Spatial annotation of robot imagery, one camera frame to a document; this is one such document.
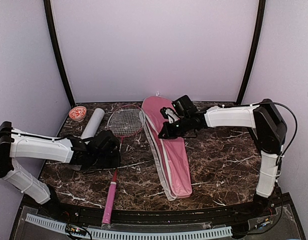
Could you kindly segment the white shuttlecock tube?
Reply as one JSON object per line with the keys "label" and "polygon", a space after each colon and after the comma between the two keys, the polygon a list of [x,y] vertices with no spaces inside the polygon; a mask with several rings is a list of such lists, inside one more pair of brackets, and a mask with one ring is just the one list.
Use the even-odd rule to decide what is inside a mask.
{"label": "white shuttlecock tube", "polygon": [[105,115],[105,112],[103,109],[97,108],[94,110],[91,118],[89,119],[81,135],[81,139],[88,139],[88,138],[92,138],[95,136],[104,115]]}

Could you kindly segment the pink racket bag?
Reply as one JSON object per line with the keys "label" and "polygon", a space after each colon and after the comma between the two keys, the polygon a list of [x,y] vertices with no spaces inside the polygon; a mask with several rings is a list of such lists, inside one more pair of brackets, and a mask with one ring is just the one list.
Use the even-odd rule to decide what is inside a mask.
{"label": "pink racket bag", "polygon": [[161,96],[150,96],[144,99],[142,110],[145,114],[145,135],[167,199],[173,201],[190,197],[192,186],[184,139],[158,137],[164,122],[179,120],[172,101]]}

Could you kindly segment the red badminton racket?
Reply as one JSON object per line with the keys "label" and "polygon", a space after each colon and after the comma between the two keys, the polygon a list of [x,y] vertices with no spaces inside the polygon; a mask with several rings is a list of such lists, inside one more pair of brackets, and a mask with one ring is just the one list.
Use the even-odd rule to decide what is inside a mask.
{"label": "red badminton racket", "polygon": [[[112,113],[108,120],[107,128],[116,137],[120,138],[120,145],[118,147],[119,153],[121,151],[123,139],[139,133],[143,129],[144,124],[144,113],[142,109],[136,105],[124,105]],[[108,225],[111,222],[111,215],[117,188],[117,175],[118,169],[116,168],[107,194],[106,205],[102,217],[103,225]]]}

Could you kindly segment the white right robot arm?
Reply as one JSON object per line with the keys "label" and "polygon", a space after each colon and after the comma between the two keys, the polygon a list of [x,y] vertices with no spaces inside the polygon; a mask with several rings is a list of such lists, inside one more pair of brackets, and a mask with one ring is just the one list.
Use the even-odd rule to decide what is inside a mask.
{"label": "white right robot arm", "polygon": [[250,128],[261,155],[256,194],[268,198],[281,172],[282,159],[290,147],[285,144],[287,124],[280,114],[279,103],[264,99],[259,103],[198,109],[187,95],[163,107],[160,112],[166,121],[158,134],[160,139],[185,137],[189,131],[217,127]]}

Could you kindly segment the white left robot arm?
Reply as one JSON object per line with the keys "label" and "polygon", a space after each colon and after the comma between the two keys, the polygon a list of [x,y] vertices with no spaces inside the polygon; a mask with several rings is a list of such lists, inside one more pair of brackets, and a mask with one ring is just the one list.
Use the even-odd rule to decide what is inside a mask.
{"label": "white left robot arm", "polygon": [[78,165],[83,169],[96,165],[101,169],[120,166],[120,141],[110,130],[82,139],[73,135],[50,137],[23,132],[5,121],[0,125],[0,179],[29,195],[53,218],[64,214],[53,188],[25,170],[17,158],[34,158]]}

